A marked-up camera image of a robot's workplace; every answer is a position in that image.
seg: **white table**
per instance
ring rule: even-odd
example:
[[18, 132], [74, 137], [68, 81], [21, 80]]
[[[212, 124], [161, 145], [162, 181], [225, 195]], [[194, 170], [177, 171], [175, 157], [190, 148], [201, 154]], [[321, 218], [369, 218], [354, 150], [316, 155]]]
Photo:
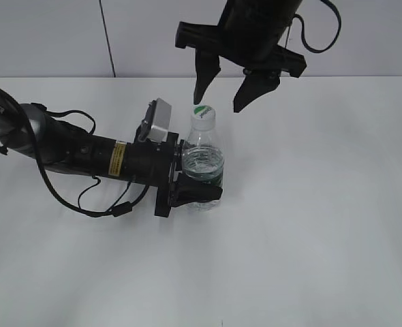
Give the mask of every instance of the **white table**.
[[[208, 213], [154, 217], [152, 189], [130, 215], [90, 219], [52, 198], [32, 159], [0, 155], [0, 326], [402, 326], [402, 78], [284, 78], [233, 114], [240, 83], [216, 80], [205, 98], [226, 154]], [[0, 87], [131, 142], [156, 97], [186, 134], [194, 80]], [[50, 177], [72, 202], [93, 183]], [[105, 181], [83, 204], [106, 208], [124, 186]]]

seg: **bottle label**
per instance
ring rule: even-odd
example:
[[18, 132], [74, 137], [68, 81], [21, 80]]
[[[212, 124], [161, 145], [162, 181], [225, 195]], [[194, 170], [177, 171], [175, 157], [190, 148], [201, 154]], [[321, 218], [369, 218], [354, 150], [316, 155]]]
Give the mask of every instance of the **bottle label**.
[[209, 181], [202, 181], [202, 182], [207, 185], [222, 187], [222, 181], [223, 181], [223, 170], [215, 178], [212, 178]]

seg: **bottle cap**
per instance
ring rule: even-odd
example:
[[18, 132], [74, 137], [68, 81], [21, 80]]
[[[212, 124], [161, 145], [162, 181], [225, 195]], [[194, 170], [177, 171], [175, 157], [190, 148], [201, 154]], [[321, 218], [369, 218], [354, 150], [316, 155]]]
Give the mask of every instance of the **bottle cap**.
[[192, 111], [192, 127], [198, 131], [208, 131], [215, 128], [216, 112], [210, 106], [195, 106]]

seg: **black cable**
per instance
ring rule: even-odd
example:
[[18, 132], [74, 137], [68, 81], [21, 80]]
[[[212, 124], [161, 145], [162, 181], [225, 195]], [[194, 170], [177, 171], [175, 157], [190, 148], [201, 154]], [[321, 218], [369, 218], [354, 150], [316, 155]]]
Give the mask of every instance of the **black cable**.
[[305, 39], [305, 26], [304, 26], [304, 18], [301, 15], [295, 14], [294, 18], [299, 19], [299, 21], [301, 22], [301, 25], [303, 26], [303, 28], [301, 29], [301, 40], [303, 42], [303, 46], [310, 52], [312, 53], [323, 53], [327, 50], [329, 50], [332, 46], [335, 45], [337, 39], [339, 38], [339, 34], [340, 31], [342, 29], [342, 17], [340, 16], [340, 12], [337, 9], [337, 7], [330, 1], [330, 0], [320, 0], [322, 3], [324, 3], [325, 5], [327, 5], [336, 15], [337, 18], [337, 22], [339, 23], [339, 27], [337, 28], [337, 33], [336, 36], [334, 38], [334, 40], [330, 43], [329, 46], [327, 46], [325, 49], [323, 50], [318, 50], [315, 48], [312, 48], [306, 41]]
[[132, 202], [132, 206], [137, 205], [142, 199], [145, 197], [147, 191], [149, 190], [149, 185], [145, 185], [144, 189], [140, 193], [140, 195]]
[[95, 133], [95, 129], [97, 127], [97, 123], [95, 122], [95, 119], [88, 113], [81, 111], [81, 110], [68, 110], [68, 111], [63, 111], [63, 112], [53, 112], [53, 111], [46, 111], [46, 113], [51, 116], [51, 117], [55, 117], [55, 118], [62, 118], [65, 117], [69, 114], [82, 114], [83, 116], [89, 118], [92, 123], [92, 129], [90, 130], [89, 134], [93, 134]]
[[288, 27], [288, 35], [287, 35], [287, 37], [286, 37], [286, 39], [285, 39], [285, 45], [284, 45], [284, 48], [285, 48], [285, 49], [288, 48], [289, 36], [290, 36], [290, 27], [292, 27], [292, 23], [290, 23], [290, 24], [289, 24], [289, 27]]
[[86, 189], [84, 189], [84, 190], [80, 193], [80, 195], [78, 196], [78, 198], [77, 198], [78, 208], [80, 208], [80, 209], [81, 209], [81, 205], [80, 205], [80, 199], [81, 199], [81, 197], [82, 197], [86, 192], [88, 192], [88, 190], [90, 190], [90, 189], [92, 189], [92, 188], [98, 186], [99, 184], [101, 184], [101, 179], [99, 179], [99, 177], [92, 176], [92, 179], [95, 179], [97, 182], [96, 182], [94, 185], [89, 186], [89, 187], [87, 187]]
[[121, 201], [121, 199], [123, 198], [123, 196], [128, 192], [128, 189], [130, 188], [130, 185], [132, 184], [131, 181], [127, 182], [127, 186], [125, 187], [124, 192], [119, 196], [119, 198], [117, 198], [117, 200], [109, 207], [109, 209], [107, 209], [107, 211], [111, 211], [118, 203], [119, 201]]

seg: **water bottle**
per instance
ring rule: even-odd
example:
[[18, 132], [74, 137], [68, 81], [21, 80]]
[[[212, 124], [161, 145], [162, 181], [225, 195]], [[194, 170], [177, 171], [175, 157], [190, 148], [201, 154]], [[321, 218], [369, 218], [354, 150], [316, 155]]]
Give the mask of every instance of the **water bottle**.
[[[191, 131], [183, 145], [183, 172], [190, 178], [222, 187], [223, 154], [215, 130], [216, 112], [210, 106], [196, 106], [191, 115]], [[219, 200], [195, 202], [190, 207], [210, 210]]]

